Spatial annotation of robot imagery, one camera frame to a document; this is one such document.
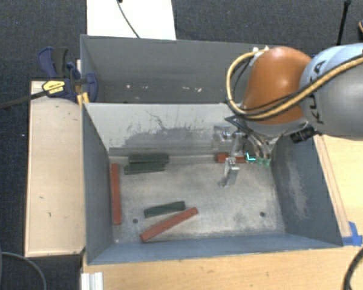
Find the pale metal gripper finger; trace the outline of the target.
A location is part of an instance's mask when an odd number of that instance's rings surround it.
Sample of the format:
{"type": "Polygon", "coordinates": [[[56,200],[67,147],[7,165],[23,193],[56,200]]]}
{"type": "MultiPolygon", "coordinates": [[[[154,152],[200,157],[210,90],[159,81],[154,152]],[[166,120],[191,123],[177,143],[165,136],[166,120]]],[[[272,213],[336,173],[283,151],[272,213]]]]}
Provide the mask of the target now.
{"type": "Polygon", "coordinates": [[[227,173],[228,173],[230,166],[236,166],[236,159],[234,157],[226,158],[226,160],[224,162],[224,172],[223,172],[223,176],[219,182],[219,186],[222,188],[229,187],[229,185],[227,184],[227,173]]]}
{"type": "Polygon", "coordinates": [[[239,166],[230,166],[228,173],[227,173],[227,184],[228,185],[234,185],[236,183],[239,170],[240,170],[239,166]]]}

